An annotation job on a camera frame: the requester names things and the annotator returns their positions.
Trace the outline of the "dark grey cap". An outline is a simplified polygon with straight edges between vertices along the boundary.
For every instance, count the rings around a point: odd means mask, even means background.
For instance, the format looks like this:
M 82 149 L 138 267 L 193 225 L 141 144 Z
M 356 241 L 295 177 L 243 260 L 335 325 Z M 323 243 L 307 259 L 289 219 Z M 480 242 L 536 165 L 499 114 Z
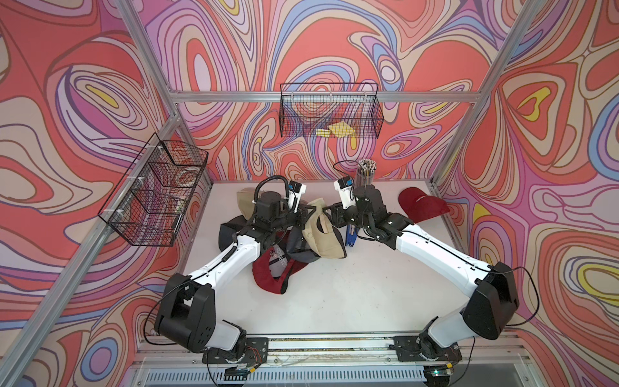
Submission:
M 219 228 L 218 245 L 221 252 L 226 251 L 231 245 L 237 245 L 239 238 L 246 232 L 248 221 L 243 215 L 239 215 Z
M 309 242 L 305 240 L 299 229 L 293 228 L 286 238 L 285 252 L 290 258 L 301 263 L 312 263 L 319 259 L 345 259 L 348 254 L 342 234 L 335 229 L 331 236 L 335 240 L 335 252 L 322 256 L 310 247 Z

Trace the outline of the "beige cap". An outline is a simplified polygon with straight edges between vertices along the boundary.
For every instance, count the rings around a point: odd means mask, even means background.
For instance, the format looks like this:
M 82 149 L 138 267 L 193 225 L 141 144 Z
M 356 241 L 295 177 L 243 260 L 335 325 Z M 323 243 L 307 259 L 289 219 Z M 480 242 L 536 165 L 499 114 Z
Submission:
M 241 212 L 241 215 L 249 220 L 255 209 L 254 203 L 254 189 L 251 187 L 243 188 L 236 193 L 237 205 Z
M 302 234 L 311 250 L 321 258 L 346 258 L 347 252 L 343 237 L 324 212 L 327 207 L 324 199 L 317 198 L 308 205 L 313 206 L 315 211 L 307 220 Z

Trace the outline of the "pencil cup with pencils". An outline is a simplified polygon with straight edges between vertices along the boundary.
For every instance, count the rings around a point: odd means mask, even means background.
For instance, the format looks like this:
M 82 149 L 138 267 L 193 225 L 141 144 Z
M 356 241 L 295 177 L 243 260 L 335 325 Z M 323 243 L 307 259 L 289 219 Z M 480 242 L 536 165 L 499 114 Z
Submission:
M 372 185 L 376 171 L 377 163 L 374 160 L 368 158 L 360 160 L 356 169 L 356 185 Z

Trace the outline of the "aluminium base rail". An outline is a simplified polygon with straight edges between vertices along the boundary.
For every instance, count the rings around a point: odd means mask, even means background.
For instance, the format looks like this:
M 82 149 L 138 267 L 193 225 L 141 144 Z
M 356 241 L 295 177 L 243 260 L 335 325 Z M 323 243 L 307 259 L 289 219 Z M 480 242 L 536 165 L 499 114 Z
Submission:
M 258 335 L 236 364 L 147 345 L 125 386 L 541 386 L 515 333 L 462 340 L 436 361 L 413 355 L 410 332 Z

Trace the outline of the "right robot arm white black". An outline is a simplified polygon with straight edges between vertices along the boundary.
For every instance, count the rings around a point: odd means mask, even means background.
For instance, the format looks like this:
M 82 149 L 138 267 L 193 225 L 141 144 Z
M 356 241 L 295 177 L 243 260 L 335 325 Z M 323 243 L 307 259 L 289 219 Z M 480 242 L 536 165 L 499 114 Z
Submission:
M 414 350 L 435 361 L 460 340 L 496 340 L 519 307 L 514 271 L 507 264 L 488 264 L 461 253 L 425 232 L 403 214 L 389 212 L 374 185 L 353 188 L 335 182 L 339 202 L 329 206 L 333 226 L 352 225 L 392 250 L 421 261 L 455 285 L 468 301 L 443 317 L 430 320 L 417 336 Z

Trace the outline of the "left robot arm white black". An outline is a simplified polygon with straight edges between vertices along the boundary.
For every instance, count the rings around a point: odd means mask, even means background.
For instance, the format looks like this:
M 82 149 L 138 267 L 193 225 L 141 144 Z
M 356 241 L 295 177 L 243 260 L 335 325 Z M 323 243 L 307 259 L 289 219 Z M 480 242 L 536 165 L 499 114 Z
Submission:
M 216 296 L 243 269 L 277 244 L 284 232 L 301 230 L 317 208 L 274 191 L 255 198 L 253 213 L 234 230 L 231 243 L 208 264 L 169 278 L 154 322 L 157 334 L 194 352 L 215 349 L 242 356 L 247 333 L 217 318 Z

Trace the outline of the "dark red cap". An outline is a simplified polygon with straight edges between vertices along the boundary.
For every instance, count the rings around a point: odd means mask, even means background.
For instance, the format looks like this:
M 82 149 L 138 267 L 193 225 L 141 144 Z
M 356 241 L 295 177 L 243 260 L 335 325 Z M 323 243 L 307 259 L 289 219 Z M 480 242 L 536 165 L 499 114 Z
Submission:
M 252 275 L 256 285 L 269 293 L 284 294 L 290 278 L 303 270 L 307 263 L 296 261 L 285 251 L 288 235 L 277 234 L 277 242 L 252 263 Z
M 417 187 L 404 189 L 398 195 L 398 203 L 407 217 L 415 223 L 439 217 L 449 212 L 447 203 L 426 194 Z

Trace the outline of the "dark red cap front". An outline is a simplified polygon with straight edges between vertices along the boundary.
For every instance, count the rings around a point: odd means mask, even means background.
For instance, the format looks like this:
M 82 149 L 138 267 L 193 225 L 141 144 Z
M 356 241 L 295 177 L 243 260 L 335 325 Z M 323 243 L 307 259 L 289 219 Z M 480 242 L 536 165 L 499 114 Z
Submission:
M 284 294 L 290 278 L 303 270 L 307 263 L 296 261 L 285 251 L 288 235 L 277 234 L 277 242 L 252 263 L 252 275 L 256 285 L 269 293 Z

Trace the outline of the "yellow sticky notes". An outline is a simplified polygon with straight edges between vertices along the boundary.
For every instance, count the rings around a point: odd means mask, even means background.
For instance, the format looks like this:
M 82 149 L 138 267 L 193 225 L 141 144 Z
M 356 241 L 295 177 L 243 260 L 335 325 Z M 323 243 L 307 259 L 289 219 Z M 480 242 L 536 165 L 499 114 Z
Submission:
M 317 128 L 314 131 L 314 135 L 317 137 L 323 138 L 345 138 L 345 137 L 355 137 L 356 129 L 354 129 L 351 125 L 346 122 L 340 121 L 335 124 L 330 124 L 326 128 Z

